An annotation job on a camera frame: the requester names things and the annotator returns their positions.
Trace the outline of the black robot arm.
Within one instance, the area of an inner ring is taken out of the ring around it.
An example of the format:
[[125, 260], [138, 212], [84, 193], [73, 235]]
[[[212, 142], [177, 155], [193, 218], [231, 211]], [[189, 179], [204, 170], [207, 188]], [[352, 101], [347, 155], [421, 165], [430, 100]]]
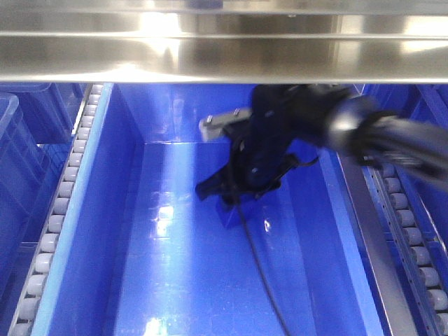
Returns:
[[204, 140], [230, 140], [227, 163], [196, 185], [201, 200], [217, 195], [258, 199], [301, 166], [294, 140], [351, 156], [359, 165], [387, 163], [447, 189], [447, 131], [381, 110], [342, 85], [257, 85], [244, 111], [213, 115], [199, 124]]

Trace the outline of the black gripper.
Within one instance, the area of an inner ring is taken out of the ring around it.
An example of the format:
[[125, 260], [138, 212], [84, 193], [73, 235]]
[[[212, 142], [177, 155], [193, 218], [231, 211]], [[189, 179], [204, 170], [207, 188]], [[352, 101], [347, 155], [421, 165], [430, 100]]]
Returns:
[[242, 194], [255, 198], [281, 186], [281, 177], [297, 167], [309, 167], [318, 157], [301, 162], [287, 150], [293, 142], [292, 117], [288, 114], [289, 99], [303, 85], [257, 85], [251, 93], [251, 117], [248, 132], [237, 136], [232, 144], [230, 165], [222, 167], [195, 186], [196, 195], [205, 200], [220, 196], [225, 202], [235, 202]]

